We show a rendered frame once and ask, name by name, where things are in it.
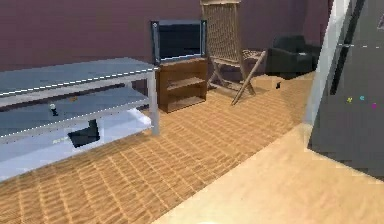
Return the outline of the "black television set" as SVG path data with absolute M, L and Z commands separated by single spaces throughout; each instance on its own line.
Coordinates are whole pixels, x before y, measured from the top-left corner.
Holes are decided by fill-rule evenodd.
M 154 64 L 206 56 L 206 20 L 151 21 L 150 28 Z

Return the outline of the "brown wooden shelf stand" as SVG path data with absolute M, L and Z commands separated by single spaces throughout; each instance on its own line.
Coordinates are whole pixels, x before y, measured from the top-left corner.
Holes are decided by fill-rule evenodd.
M 158 107 L 171 113 L 206 101 L 206 58 L 163 63 L 156 71 Z

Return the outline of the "black box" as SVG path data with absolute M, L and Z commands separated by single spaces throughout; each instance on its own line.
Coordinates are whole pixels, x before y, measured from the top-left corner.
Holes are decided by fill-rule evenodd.
M 88 127 L 68 133 L 68 137 L 71 140 L 75 148 L 96 142 L 100 139 L 97 121 L 95 119 L 88 122 Z

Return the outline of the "wooden woven folding chair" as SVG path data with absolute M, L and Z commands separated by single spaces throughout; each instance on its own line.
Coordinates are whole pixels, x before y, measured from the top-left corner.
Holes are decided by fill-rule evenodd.
M 206 21 L 207 56 L 213 65 L 213 73 L 207 81 L 208 87 L 235 91 L 235 105 L 245 91 L 254 95 L 251 79 L 265 59 L 266 50 L 243 49 L 239 22 L 241 0 L 200 0 L 203 19 Z M 221 67 L 238 68 L 241 83 L 223 78 Z

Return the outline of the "white shelf table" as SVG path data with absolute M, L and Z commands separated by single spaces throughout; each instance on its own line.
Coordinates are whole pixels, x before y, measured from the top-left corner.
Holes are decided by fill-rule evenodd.
M 125 57 L 0 72 L 0 182 L 144 130 L 157 135 L 156 70 Z M 75 148 L 68 133 L 93 119 L 100 139 Z

